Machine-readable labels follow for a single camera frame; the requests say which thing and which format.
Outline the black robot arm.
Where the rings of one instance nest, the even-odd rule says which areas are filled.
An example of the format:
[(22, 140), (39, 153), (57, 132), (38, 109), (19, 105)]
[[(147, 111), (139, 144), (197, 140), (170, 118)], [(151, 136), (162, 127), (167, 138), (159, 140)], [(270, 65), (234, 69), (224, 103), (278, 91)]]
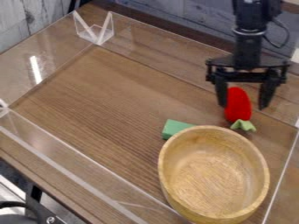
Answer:
[[(216, 85), (218, 103), (224, 108), (229, 104), (229, 84), (232, 82), (261, 84), (260, 109), (265, 109), (270, 105), (277, 88), (286, 84), (290, 60), (262, 53), (264, 40), (274, 47), (282, 48), (290, 39), (290, 31), (277, 19), (282, 14), (284, 2), (284, 0), (233, 0), (234, 53), (226, 57), (206, 60), (206, 81)], [(270, 22), (274, 22), (286, 31), (282, 45), (273, 43), (268, 37)]]

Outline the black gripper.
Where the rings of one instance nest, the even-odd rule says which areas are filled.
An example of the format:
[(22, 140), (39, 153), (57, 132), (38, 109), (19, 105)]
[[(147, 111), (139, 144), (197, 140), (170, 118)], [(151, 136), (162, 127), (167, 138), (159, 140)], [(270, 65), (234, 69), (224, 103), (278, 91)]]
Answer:
[(264, 56), (258, 65), (236, 64), (232, 55), (206, 60), (206, 80), (216, 85), (218, 102), (228, 106), (229, 83), (262, 83), (260, 89), (258, 108), (269, 107), (277, 92), (277, 87), (286, 83), (286, 73), (290, 67), (289, 59)]

